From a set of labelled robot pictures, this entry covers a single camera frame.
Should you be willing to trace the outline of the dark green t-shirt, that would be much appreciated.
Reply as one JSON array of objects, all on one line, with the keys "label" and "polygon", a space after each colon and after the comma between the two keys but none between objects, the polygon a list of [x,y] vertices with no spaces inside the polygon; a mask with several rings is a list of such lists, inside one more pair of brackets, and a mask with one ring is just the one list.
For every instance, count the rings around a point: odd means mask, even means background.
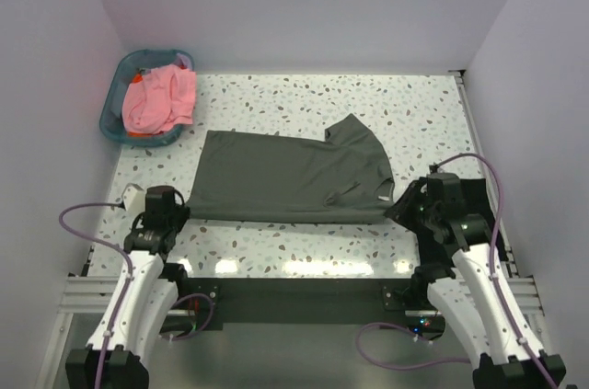
[{"label": "dark green t-shirt", "polygon": [[191,218],[256,223],[379,223],[395,181],[381,142],[350,114],[323,140],[209,131]]}]

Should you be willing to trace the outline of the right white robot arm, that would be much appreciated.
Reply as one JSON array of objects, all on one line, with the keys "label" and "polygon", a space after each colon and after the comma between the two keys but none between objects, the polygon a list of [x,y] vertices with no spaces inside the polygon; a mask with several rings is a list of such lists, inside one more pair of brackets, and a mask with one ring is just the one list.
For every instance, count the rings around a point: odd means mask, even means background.
[{"label": "right white robot arm", "polygon": [[412,181],[387,218],[441,247],[447,259],[423,262],[398,299],[434,308],[455,333],[477,388],[556,388],[566,375],[534,333],[503,273],[484,215],[468,203],[471,179],[432,173]]}]

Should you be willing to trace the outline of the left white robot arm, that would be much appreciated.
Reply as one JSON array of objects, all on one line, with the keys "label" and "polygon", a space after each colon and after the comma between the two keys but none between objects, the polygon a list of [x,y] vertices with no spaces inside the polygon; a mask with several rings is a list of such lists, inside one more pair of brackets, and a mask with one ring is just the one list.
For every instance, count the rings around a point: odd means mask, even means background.
[{"label": "left white robot arm", "polygon": [[171,186],[141,189],[131,184],[118,206],[133,217],[122,245],[92,241],[122,256],[121,273],[94,333],[66,359],[72,388],[148,387],[148,356],[167,313],[191,297],[183,266],[167,263],[190,217],[181,193]]}]

